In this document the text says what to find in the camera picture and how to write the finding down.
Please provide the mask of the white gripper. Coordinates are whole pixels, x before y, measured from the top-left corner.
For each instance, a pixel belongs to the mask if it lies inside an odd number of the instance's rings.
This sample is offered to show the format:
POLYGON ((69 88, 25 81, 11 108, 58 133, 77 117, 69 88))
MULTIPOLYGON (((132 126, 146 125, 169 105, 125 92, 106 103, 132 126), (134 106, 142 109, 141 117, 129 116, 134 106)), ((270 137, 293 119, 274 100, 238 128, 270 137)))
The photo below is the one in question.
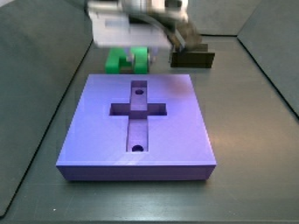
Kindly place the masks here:
POLYGON ((172 26, 188 19, 186 7, 188 0, 86 0, 94 44, 170 48, 172 26))

